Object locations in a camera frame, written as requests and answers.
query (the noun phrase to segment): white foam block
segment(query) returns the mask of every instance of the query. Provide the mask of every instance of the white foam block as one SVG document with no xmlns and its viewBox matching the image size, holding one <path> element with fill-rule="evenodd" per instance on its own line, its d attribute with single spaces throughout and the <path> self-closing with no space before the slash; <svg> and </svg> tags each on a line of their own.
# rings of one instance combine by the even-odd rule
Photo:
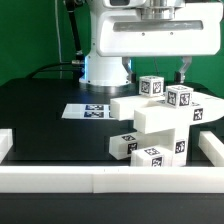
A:
<svg viewBox="0 0 224 224">
<path fill-rule="evenodd" d="M 131 166 L 171 166 L 172 152 L 161 146 L 153 146 L 132 152 Z"/>
<path fill-rule="evenodd" d="M 132 151 L 142 147 L 142 137 L 143 135 L 138 132 L 111 137 L 109 153 L 117 160 L 128 158 Z"/>
<path fill-rule="evenodd" d="M 158 105 L 157 101 L 164 99 L 164 96 L 147 97 L 141 95 L 114 98 L 110 101 L 111 116 L 119 121 L 133 120 L 135 109 Z"/>
<path fill-rule="evenodd" d="M 93 192 L 129 192 L 129 167 L 105 167 L 93 175 Z"/>
<path fill-rule="evenodd" d="M 154 97 L 163 95 L 164 78 L 159 76 L 141 76 L 139 94 Z"/>
<path fill-rule="evenodd" d="M 159 132 L 189 124 L 191 117 L 191 108 L 175 109 L 166 105 L 140 108 L 134 113 L 134 128 L 144 134 Z"/>
<path fill-rule="evenodd" d="M 212 132 L 200 132 L 198 146 L 214 166 L 224 167 L 224 145 Z"/>
<path fill-rule="evenodd" d="M 172 166 L 185 166 L 188 151 L 189 125 L 174 129 Z"/>
<path fill-rule="evenodd" d="M 0 163 L 12 147 L 12 130 L 0 129 Z"/>
</svg>

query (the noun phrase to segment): white cube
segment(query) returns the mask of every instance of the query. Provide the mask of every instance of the white cube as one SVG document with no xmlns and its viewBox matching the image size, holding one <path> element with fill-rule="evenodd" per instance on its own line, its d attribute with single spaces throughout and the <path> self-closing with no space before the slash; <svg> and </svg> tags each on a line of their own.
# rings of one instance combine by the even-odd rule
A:
<svg viewBox="0 0 224 224">
<path fill-rule="evenodd" d="M 138 142 L 136 133 L 111 137 L 109 153 L 117 160 L 131 157 L 131 153 L 138 149 Z"/>
<path fill-rule="evenodd" d="M 189 107 L 193 91 L 192 88 L 183 85 L 167 86 L 165 103 L 175 108 Z"/>
<path fill-rule="evenodd" d="M 139 94 L 153 97 L 163 95 L 164 78 L 159 76 L 142 76 L 139 80 Z"/>
<path fill-rule="evenodd" d="M 161 146 L 139 149 L 132 152 L 131 166 L 171 166 L 172 152 Z"/>
</svg>

